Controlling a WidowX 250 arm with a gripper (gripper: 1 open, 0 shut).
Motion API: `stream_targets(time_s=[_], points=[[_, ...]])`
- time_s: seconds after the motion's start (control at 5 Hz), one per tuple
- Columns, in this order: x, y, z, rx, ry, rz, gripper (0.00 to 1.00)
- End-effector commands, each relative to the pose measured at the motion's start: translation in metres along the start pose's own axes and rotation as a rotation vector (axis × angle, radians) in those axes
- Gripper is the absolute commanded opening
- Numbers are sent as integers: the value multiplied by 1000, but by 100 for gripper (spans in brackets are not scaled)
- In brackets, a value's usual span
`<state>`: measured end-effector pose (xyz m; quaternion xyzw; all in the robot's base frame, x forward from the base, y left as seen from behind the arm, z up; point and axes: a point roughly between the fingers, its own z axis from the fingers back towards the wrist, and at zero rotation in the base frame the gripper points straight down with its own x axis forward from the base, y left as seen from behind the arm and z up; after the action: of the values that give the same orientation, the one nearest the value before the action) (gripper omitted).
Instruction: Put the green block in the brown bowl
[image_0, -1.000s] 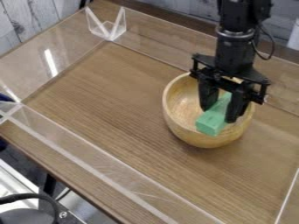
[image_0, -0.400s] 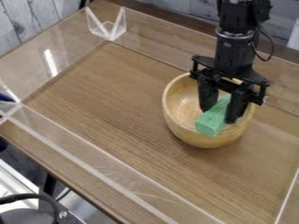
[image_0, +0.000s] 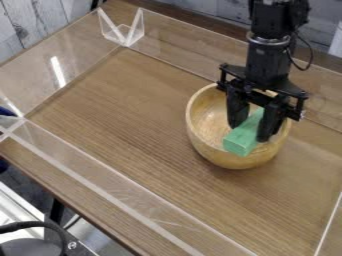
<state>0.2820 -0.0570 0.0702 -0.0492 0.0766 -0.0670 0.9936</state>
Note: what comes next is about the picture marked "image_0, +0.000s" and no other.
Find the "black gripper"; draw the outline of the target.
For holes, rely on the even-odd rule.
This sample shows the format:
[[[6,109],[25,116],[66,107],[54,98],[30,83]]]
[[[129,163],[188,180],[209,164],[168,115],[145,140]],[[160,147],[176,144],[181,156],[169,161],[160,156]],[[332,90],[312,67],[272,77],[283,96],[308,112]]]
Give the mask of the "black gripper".
[[[285,118],[299,121],[308,93],[287,78],[273,85],[257,84],[244,76],[241,66],[222,63],[216,88],[226,95],[228,125],[235,129],[247,119],[249,105],[264,108],[257,125],[256,140],[264,143],[279,131]]]

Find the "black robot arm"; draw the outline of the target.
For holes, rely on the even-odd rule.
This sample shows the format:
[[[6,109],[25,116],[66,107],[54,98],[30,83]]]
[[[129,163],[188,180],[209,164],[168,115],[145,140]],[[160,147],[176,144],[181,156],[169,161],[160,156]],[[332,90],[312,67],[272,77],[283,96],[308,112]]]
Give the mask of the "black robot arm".
[[[308,93],[288,79],[299,28],[308,22],[308,0],[248,0],[251,28],[247,32],[247,60],[243,66],[222,63],[216,89],[225,93],[228,125],[245,121],[249,106],[263,108],[256,140],[265,142],[285,119],[301,118]]]

